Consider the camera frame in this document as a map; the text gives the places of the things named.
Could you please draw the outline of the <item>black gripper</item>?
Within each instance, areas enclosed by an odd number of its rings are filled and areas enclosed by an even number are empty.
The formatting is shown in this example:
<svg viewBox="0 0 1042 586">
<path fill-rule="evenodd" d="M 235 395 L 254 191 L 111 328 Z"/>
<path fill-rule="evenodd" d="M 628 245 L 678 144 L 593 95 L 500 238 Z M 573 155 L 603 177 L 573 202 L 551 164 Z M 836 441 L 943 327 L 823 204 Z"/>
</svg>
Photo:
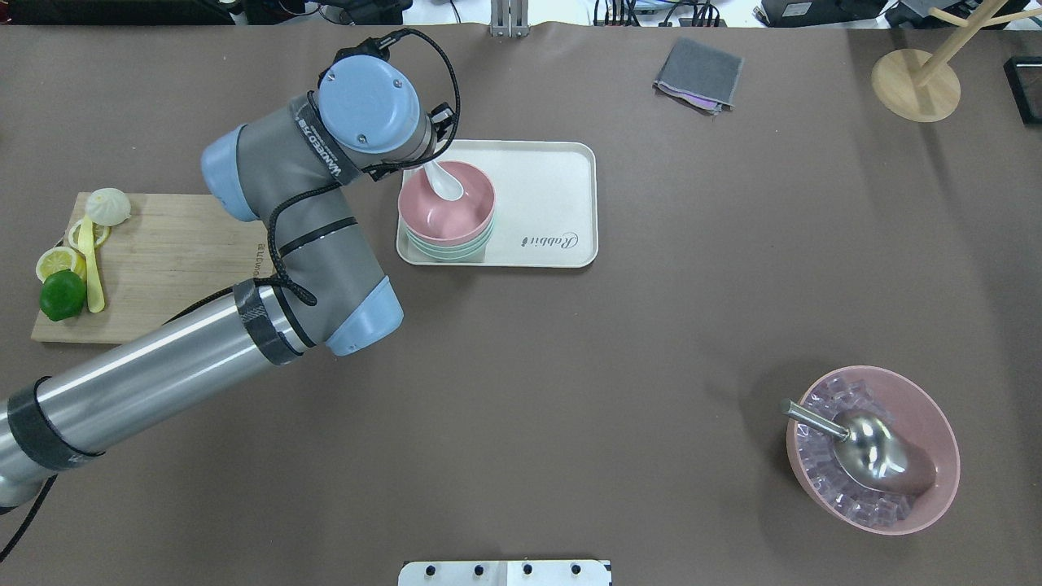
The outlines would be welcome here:
<svg viewBox="0 0 1042 586">
<path fill-rule="evenodd" d="M 421 118 L 424 131 L 421 143 L 404 160 L 372 164 L 370 178 L 381 181 L 395 172 L 417 169 L 440 155 L 448 148 L 457 132 L 457 111 L 447 103 L 441 103 Z"/>
</svg>

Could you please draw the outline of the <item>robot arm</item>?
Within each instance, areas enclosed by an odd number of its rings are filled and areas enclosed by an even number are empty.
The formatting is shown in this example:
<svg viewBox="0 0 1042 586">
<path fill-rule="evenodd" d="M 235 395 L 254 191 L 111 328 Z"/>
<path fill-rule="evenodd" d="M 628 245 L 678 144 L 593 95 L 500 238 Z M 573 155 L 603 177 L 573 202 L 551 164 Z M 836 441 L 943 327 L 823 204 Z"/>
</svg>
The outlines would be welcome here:
<svg viewBox="0 0 1042 586">
<path fill-rule="evenodd" d="M 2 511 L 244 379 L 397 329 L 342 189 L 442 152 L 457 113 L 425 112 L 383 50 L 344 50 L 315 90 L 204 150 L 208 195 L 134 194 L 100 252 L 85 234 L 81 311 L 38 315 L 31 336 L 109 349 L 2 402 Z"/>
</svg>

